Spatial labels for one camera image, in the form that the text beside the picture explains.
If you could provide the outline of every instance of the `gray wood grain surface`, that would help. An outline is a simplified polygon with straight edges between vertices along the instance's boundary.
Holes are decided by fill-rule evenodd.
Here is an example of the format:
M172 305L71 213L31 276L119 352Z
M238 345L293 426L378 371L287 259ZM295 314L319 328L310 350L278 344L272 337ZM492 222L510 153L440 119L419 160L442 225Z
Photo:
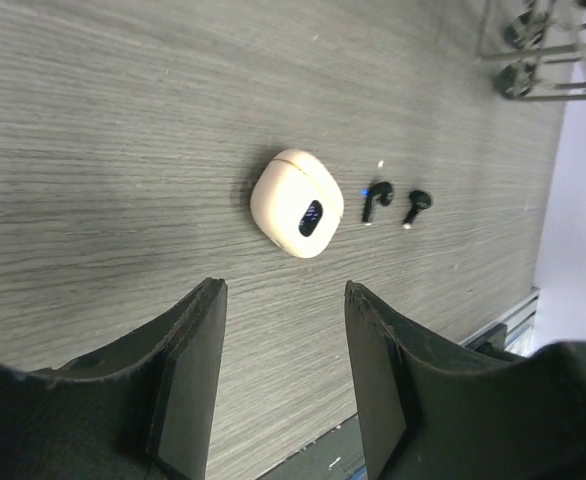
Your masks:
M0 1L0 361L60 365L225 278L208 476L251 479L355 411L347 280L456 340L515 304L563 106L496 96L481 4ZM345 198L314 260L246 208L289 147ZM376 178L397 198L365 228ZM406 232L414 187L435 206Z

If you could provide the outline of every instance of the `earbud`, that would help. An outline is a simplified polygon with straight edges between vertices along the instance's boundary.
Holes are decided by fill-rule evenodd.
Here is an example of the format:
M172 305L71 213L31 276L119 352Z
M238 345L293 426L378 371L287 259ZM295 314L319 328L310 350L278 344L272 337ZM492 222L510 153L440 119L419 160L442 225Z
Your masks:
M422 210L431 208L433 205L433 199L431 196L422 190L413 190L409 194L409 200L413 206L411 207L411 210L409 210L408 215L402 223L402 228L405 230L409 230L411 227L413 227L413 221L415 220L415 217L417 217L418 213L420 213Z
M362 222L367 225L373 223L373 202L380 202L383 207L388 207L393 201L393 185L390 182L380 182L369 188L364 203Z

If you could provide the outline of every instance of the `earbud case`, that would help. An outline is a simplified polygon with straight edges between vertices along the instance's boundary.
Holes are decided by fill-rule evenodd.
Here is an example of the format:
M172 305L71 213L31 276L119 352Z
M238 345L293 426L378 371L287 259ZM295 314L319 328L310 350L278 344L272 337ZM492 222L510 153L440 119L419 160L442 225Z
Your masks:
M324 251L344 213L335 179L313 155L285 150L268 164L251 194L251 214L273 243L299 258Z

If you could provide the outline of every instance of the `metal rack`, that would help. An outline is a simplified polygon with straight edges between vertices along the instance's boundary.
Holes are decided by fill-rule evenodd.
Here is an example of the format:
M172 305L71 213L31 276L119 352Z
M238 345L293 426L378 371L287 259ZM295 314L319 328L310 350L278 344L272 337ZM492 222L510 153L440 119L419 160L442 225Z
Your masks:
M485 37L497 1L486 0L485 2L477 55L483 61L512 62L496 77L496 87L500 94L508 100L525 102L586 100L586 81L556 83L543 79L539 75L542 65L580 62L586 78L586 40L583 38L586 23L582 24L573 20L570 2L562 0L525 2L526 12L517 17L503 32L505 42L514 50L488 54L484 52ZM545 3L546 8L542 8L541 3ZM558 6L565 9L563 21L553 16ZM551 28L559 28L569 33L573 43L547 47L547 33ZM551 91L551 94L537 94L540 88L547 92Z

